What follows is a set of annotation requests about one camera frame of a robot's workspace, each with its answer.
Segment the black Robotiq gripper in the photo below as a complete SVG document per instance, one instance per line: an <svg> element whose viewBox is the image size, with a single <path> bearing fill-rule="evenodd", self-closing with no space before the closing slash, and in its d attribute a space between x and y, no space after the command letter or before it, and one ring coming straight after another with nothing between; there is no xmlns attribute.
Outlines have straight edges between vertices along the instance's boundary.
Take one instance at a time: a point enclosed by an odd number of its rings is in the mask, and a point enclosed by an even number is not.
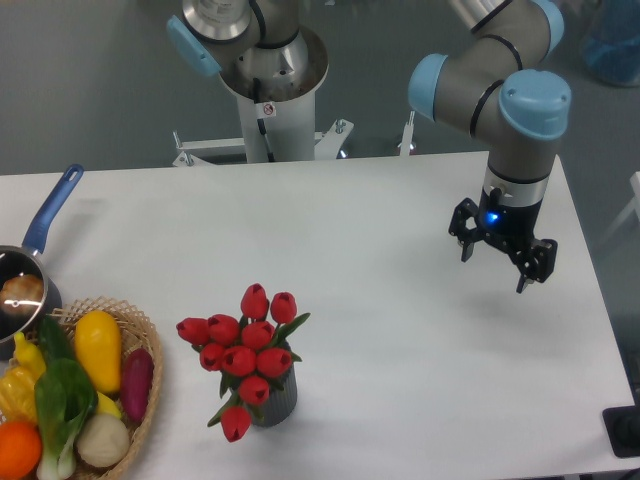
<svg viewBox="0 0 640 480"><path fill-rule="evenodd" d="M478 241L508 253L520 273L516 292L521 294L553 273L558 243L535 237L541 200L526 206L507 205L507 201L500 188L484 189L479 208L473 200L463 199L454 208L448 232L461 247L462 262L471 258Z"/></svg>

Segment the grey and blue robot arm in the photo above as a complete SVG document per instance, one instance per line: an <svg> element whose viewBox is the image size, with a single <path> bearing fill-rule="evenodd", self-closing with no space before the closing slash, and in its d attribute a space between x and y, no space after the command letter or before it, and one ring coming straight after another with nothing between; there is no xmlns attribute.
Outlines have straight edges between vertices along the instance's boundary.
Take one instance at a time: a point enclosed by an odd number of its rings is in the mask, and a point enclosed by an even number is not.
<svg viewBox="0 0 640 480"><path fill-rule="evenodd" d="M431 54L408 84L412 110L489 147L481 197L463 200L449 232L468 259L478 242L506 254L521 286L552 274L557 244L534 227L564 135L569 85L539 69L564 32L549 1L456 1L474 36L460 57ZM315 160L315 93L328 71L320 38L294 1L186 1L166 30L185 62L220 77L237 100L247 160Z"/></svg>

